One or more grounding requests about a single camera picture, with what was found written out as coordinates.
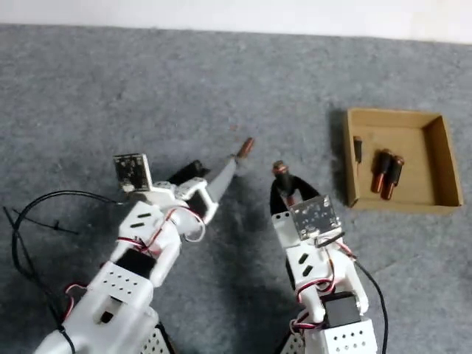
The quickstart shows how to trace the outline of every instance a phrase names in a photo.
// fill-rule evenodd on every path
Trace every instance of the hole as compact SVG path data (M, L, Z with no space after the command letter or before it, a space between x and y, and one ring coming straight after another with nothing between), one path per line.
M141 226L144 226L144 225L145 225L145 223L134 223L133 225L130 225L130 227L132 229L134 229L135 227L141 227Z
M313 269L313 267L311 265L307 265L307 268L305 268L305 270L303 271L303 276L306 277L307 275L309 275L309 273L311 272L311 270Z
M111 319L113 319L113 314L109 313L108 311L105 311L103 313L102 317L100 317L100 321L102 323L109 323L111 321Z
M303 264L307 260L307 258L308 258L308 254L306 254L306 253L302 254L300 259L298 260L298 263Z

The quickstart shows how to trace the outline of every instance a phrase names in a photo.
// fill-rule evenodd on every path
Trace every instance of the wire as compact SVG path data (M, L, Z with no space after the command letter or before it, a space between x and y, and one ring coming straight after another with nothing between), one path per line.
M146 245L142 242L141 239L139 239L139 241L136 241L136 240L133 240L132 238L129 238L129 237L118 237L117 238L117 242L119 241L124 241L124 242L127 242L127 243L131 243L132 245L135 245L135 247L138 248L138 250L142 250L144 247L146 247Z
M290 331L295 334L295 333L300 333L303 330L314 330L318 328L321 323L315 323L315 322L303 322L308 318L308 312L307 311L302 311L299 313L296 319L290 320L288 323Z
M322 284L324 282L331 282L331 280L328 279L328 278L319 278L319 279L315 279L315 280L312 280L310 282L307 282L306 284L300 286L299 289L296 291L296 300L299 303L302 303L302 291L306 290L307 288L309 288L313 285Z
M190 208L187 208L186 206L177 206L176 208L182 209L182 210L185 210L185 211L189 212L193 217L195 217L195 219L197 219L197 221L198 221L198 223L200 224L200 227L201 227L200 235L197 238L192 239L192 238L189 238L188 236L185 235L184 236L185 240L187 242L194 242L194 243L202 241L205 237L205 233L207 232L207 227L205 226L205 223L202 220L202 218L200 217L200 215L197 214L196 212L194 212L193 210L191 210Z
M197 221L200 223L200 226L201 226L201 233L196 239L192 239L192 238L189 238L188 236L184 236L185 240L187 242L193 242L193 243L197 243L197 242L200 242L200 241L203 240L207 228L205 227L205 223L202 220L202 218L200 217L200 215L198 215L196 212L194 212L190 208L187 208L186 206L178 205L178 206L173 207L171 210L169 210L167 212L167 214L164 217L164 220L161 223L161 226L157 229L157 231L154 233L154 235L149 239L149 242L147 243L147 245L140 250L141 252L149 251L149 248L154 244L157 237L162 232L166 222L171 221L173 213L176 212L177 210L180 210L180 209L185 210L186 212L190 213L194 218L197 219Z
M350 249L349 247L346 246L345 243L342 243L341 241L336 241L336 244L337 244L339 247L341 247L341 249L342 249L343 251L345 251L349 257L354 257L353 252L351 251L351 249Z
M15 208L12 208L12 211L17 215L20 214L20 212ZM56 221L56 223L54 225L49 225L47 223L41 223L40 221L36 221L36 220L31 219L31 218L26 218L25 217L24 220L29 221L30 223L35 223L36 225L39 225L39 226L43 226L43 227L47 227L49 229L56 230L56 231L68 232L69 234L73 234L73 235L78 235L79 234L77 231L72 231L72 230L68 230L68 229L64 229L62 227L59 227L59 221Z
M382 354L386 354L386 346L388 344L389 340L389 316L386 311L386 305L385 305L385 299L384 299L384 294L382 293L380 285L375 281L374 277L369 273L363 266L362 264L359 263L358 258L353 254L351 249L346 246L344 243L341 241L336 241L339 247L343 249L348 257L351 257L354 261L354 264L361 269L361 271L366 275L367 279L374 285L375 290L378 293L378 297L380 298L381 301L381 307L382 307L382 314L383 314L383 343L382 343Z
M343 231L343 232L339 232L336 236L332 237L332 238L328 238L326 241L318 244L318 243L315 243L315 246L320 249L322 247L326 247L328 245L330 245L331 243L333 243L334 241L340 239L341 237L343 237L346 233Z
M60 313L62 312L60 310L59 306L59 299L58 297L51 291L51 289L42 281L39 273L36 271L36 268L31 260L30 254L27 250L27 247L24 244L23 237L21 236L21 233L19 232L21 223L23 220L26 220L28 212L37 206L39 203L50 199L50 198L55 198L61 195L78 195L78 196L83 196L87 198L92 198L98 201L102 201L104 203L111 203L111 204L117 204L117 205L123 205L123 202L118 202L114 201L110 198L104 197L102 195L98 195L95 193L90 193L90 192L84 192L81 190L58 190L55 192L47 193L45 195L42 195L39 198L36 198L34 201L29 203L24 207L24 209L19 212L18 217L16 218L15 221L13 221L13 218L11 217L10 213L8 212L8 209L4 206L3 210L5 215L7 216L7 219L12 227L12 259L13 259L13 264L16 268L16 270L23 275L27 280L35 284L39 290L43 293L48 309L50 310L52 317L54 318L57 329L58 331L63 335L65 340L69 343L72 354L75 354L75 347L74 344L72 343L72 340L66 333L66 329L62 325L62 318L60 316ZM24 259L26 260L26 265L22 265L20 262L19 258L19 253L18 253L18 243L19 246L21 247L21 252L24 256Z
M75 304L74 297L71 294L69 294L70 290L73 288L81 288L81 289L86 290L87 286L81 285L78 282L73 282L72 284L69 284L66 286L64 293L66 293L66 295L69 297L69 304L67 305L66 312L64 313L64 316L63 316L64 321L67 319L67 317L69 317L69 315L72 312L72 309L74 308L74 304Z
M358 260L354 262L355 265L361 271L366 275L367 279L370 280L370 282L374 285L375 290L378 292L378 297L381 300L381 307L382 307L382 314L383 314L383 344L382 344L382 354L386 354L386 346L387 342L389 340L389 317L386 312L386 306L385 306L385 299L384 295L382 294L381 287L378 285L378 283L375 281L374 277L369 273L363 266L362 264L359 263Z

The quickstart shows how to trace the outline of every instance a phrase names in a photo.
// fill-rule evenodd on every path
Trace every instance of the gray carpet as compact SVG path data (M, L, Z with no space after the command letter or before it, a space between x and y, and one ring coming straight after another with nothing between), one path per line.
M272 353L298 311L268 211L271 163L335 198L346 241L386 294L389 353L469 353L472 218L354 212L343 205L341 118L352 106L441 111L465 198L472 195L472 47L353 38L159 30L0 27L1 202L57 189L122 195L111 156L145 152L155 179L193 159L217 164L248 136L252 163L204 242L185 244L153 306L182 353ZM57 198L24 224L59 291L88 282L126 211ZM53 329L40 294L13 270L0 218L0 352L30 353ZM379 344L383 323L362 277Z

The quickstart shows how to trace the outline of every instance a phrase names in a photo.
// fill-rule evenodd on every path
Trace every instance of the copper battery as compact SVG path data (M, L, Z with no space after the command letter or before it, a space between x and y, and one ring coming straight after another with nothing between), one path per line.
M392 159L392 163L390 164L389 171L385 177L385 184L382 189L381 197L389 201L392 199L393 189L398 185L400 180L401 170L403 165L405 164L405 160L401 156L394 156Z
M384 149L378 154L377 162L374 167L374 180L372 181L372 191L374 193L381 192L385 175L389 171L389 166L392 162L392 159L393 154L389 149Z

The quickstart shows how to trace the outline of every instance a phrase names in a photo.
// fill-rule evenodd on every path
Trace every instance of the cylindrical battery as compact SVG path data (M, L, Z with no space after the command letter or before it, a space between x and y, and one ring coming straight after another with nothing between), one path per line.
M374 167L374 181L372 183L372 191L374 193L380 193L392 159L393 154L389 149L384 149L378 154L377 163Z
M385 187L382 190L381 197L386 200L392 199L393 189L398 185L400 180L401 170L405 160L401 156L394 156L389 170L385 177Z
M285 197L294 194L294 179L288 172L288 167L283 163L283 161L277 161L274 163L272 173L277 182L277 187L285 194Z

